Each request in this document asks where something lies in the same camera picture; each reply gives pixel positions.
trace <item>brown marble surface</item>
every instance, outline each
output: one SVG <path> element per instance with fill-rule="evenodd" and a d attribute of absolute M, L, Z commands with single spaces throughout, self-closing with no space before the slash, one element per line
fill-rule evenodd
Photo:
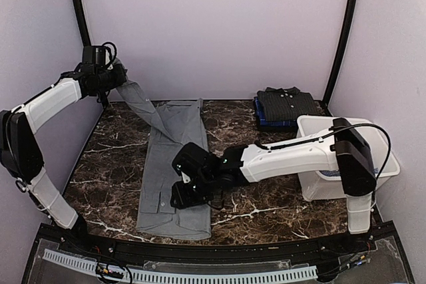
<path fill-rule="evenodd" d="M 276 142 L 294 134 L 256 130 L 251 101 L 205 101 L 202 117 L 209 148 L 221 155 L 235 144 Z M 103 114 L 72 180 L 66 200 L 88 221 L 92 234 L 190 245 L 241 245 L 293 241 L 346 230 L 345 200 L 306 202 L 296 175 L 264 180 L 225 193 L 212 210 L 212 237 L 182 241 L 135 230 L 150 127 L 125 103 Z"/>

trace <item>white plastic bin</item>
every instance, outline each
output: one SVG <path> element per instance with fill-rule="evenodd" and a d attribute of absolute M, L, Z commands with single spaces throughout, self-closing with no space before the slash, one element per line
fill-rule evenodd
<path fill-rule="evenodd" d="M 333 117 L 329 116 L 300 116 L 298 118 L 298 138 L 309 136 L 323 129 L 333 126 Z M 351 124 L 371 123 L 366 119 L 346 118 Z M 367 140 L 371 148 L 374 167 L 380 169 L 387 153 L 387 142 L 372 127 L 361 127 L 356 130 Z M 377 189 L 388 181 L 391 176 L 399 174 L 400 168 L 395 156 L 391 153 L 389 160 L 377 181 Z M 299 173 L 299 181 L 302 186 L 302 195 L 306 201 L 330 200 L 345 198 L 340 176 L 325 176 L 320 171 Z"/>

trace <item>black pole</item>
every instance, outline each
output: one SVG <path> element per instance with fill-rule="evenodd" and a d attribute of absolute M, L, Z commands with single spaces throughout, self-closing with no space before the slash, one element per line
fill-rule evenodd
<path fill-rule="evenodd" d="M 85 12 L 83 10 L 83 2 L 81 0 L 73 0 L 73 4 L 83 46 L 91 46 L 92 42 L 89 36 L 89 29 L 87 28 Z"/>
<path fill-rule="evenodd" d="M 331 68 L 330 77 L 328 78 L 327 88 L 325 89 L 324 97 L 322 102 L 327 107 L 331 96 L 333 95 L 333 90 L 337 82 L 337 77 L 339 76 L 339 71 L 341 67 L 341 62 L 343 61 L 343 56 L 345 55 L 346 44 L 349 38 L 349 32 L 351 31 L 353 12 L 355 11 L 355 4 L 357 0 L 347 0 L 345 18 L 343 19 L 343 26 L 341 28 L 339 44 L 337 45 L 337 51 L 335 53 L 333 67 Z"/>

